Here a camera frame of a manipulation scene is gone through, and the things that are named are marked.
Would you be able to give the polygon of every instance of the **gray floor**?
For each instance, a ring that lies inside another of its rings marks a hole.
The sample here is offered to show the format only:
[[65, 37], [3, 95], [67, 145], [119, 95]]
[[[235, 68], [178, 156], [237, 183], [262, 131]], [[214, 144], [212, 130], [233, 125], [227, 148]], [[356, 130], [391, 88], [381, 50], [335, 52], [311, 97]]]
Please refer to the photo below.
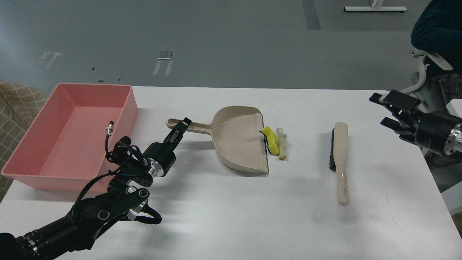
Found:
[[[369, 1], [3, 0], [0, 79], [47, 95], [60, 82], [102, 80], [132, 86], [403, 89], [416, 71], [408, 54], [412, 27], [429, 2], [386, 0], [384, 6], [408, 10], [346, 13], [345, 5]], [[167, 76], [165, 61], [153, 75], [161, 50], [173, 51]], [[450, 185], [451, 173], [435, 172], [438, 182]]]

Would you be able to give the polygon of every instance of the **patterned fabric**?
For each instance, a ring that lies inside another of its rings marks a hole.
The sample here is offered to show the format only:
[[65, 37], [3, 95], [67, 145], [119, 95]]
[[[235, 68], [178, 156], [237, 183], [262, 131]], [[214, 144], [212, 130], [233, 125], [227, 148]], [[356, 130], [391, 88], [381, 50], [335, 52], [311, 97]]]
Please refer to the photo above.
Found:
[[462, 74], [445, 74], [438, 76], [444, 105], [452, 99], [462, 99]]
[[452, 99], [462, 99], [462, 74], [444, 74], [431, 77], [428, 87], [437, 104], [436, 109], [448, 113], [446, 105]]
[[[47, 101], [40, 90], [0, 80], [0, 169]], [[0, 175], [0, 201], [12, 180]]]

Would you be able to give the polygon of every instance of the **screw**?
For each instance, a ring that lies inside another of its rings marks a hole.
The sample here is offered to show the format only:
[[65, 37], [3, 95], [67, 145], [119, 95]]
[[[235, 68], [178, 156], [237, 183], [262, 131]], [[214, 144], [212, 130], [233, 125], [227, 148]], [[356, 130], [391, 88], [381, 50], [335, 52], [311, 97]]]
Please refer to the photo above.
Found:
[[101, 219], [101, 220], [106, 220], [109, 218], [109, 211], [107, 210], [100, 210], [98, 212], [98, 218]]
[[146, 197], [149, 195], [149, 193], [148, 193], [147, 190], [145, 190], [145, 189], [140, 190], [140, 191], [138, 192], [138, 194], [139, 194], [140, 197], [142, 197], [142, 198], [146, 198]]
[[127, 188], [127, 194], [130, 194], [130, 193], [132, 193], [134, 191], [136, 191], [136, 188], [133, 187], [133, 186], [130, 186], [130, 187]]

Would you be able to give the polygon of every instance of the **person's arm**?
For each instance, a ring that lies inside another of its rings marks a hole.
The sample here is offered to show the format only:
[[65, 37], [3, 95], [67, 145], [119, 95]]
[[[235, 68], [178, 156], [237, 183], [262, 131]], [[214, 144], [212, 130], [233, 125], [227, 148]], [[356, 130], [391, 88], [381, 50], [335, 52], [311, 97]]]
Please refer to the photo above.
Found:
[[429, 52], [447, 52], [462, 48], [462, 31], [452, 29], [462, 15], [459, 0], [432, 0], [414, 26], [411, 43]]

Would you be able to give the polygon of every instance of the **brush bristles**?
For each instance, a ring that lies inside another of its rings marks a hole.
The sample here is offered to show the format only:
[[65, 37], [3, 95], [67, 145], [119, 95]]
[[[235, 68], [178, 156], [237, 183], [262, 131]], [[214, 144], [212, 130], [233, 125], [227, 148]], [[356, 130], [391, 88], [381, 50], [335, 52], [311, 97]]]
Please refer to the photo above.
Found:
[[330, 157], [329, 157], [329, 169], [334, 173], [337, 172], [337, 167], [335, 166], [334, 161], [334, 129], [332, 129], [332, 138], [330, 141]]

